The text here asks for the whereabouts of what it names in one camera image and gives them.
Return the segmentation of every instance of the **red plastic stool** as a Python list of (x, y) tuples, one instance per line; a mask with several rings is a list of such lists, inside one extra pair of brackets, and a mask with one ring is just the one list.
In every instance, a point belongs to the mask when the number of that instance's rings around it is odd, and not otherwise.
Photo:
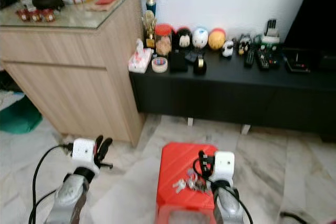
[[(201, 212), (210, 217), (211, 224), (216, 224), (212, 193), (209, 196), (185, 188), (177, 194), (176, 188), (173, 188), (173, 184), (179, 179), (188, 179), (187, 171), (193, 167), (193, 162), (198, 158), (200, 150), (214, 155), (217, 148), (208, 144), (187, 143), (170, 143), (163, 147), (156, 192), (156, 224), (168, 224), (171, 212), (177, 210)], [(201, 171), (199, 162), (196, 168)]]

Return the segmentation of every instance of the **black television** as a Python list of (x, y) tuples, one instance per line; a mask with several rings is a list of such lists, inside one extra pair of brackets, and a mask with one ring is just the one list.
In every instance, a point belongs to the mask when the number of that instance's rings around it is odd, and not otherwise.
[(335, 0), (303, 0), (284, 42), (285, 48), (309, 52), (319, 60), (336, 61)]

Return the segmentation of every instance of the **white cabinet leg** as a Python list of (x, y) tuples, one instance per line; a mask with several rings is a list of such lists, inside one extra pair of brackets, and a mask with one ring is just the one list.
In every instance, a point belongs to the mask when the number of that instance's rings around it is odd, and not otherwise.
[(241, 134), (242, 135), (247, 135), (248, 131), (250, 130), (251, 125), (250, 124), (243, 124), (241, 127)]
[(194, 123), (194, 119), (193, 118), (188, 118), (188, 126), (192, 127)]

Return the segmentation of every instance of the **green mat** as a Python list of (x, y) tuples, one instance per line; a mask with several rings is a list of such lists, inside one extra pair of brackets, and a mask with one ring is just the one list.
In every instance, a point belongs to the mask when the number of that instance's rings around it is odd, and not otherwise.
[(41, 113), (26, 96), (0, 111), (0, 131), (23, 134), (35, 129), (41, 121)]

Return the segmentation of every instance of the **jar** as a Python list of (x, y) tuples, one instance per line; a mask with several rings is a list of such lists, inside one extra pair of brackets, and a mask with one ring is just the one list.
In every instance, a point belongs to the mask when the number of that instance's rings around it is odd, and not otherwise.
[(19, 16), (19, 18), (20, 18), (22, 21), (24, 21), (24, 22), (30, 20), (29, 11), (28, 11), (27, 9), (20, 9), (20, 10), (17, 10), (15, 13), (16, 13), (16, 14)]
[(54, 10), (52, 9), (44, 9), (42, 10), (42, 15), (46, 22), (53, 22), (55, 20)]
[(160, 56), (168, 56), (172, 51), (172, 31), (169, 24), (157, 24), (155, 26), (156, 53)]
[(34, 22), (39, 22), (42, 20), (40, 10), (32, 8), (29, 10), (30, 19)]

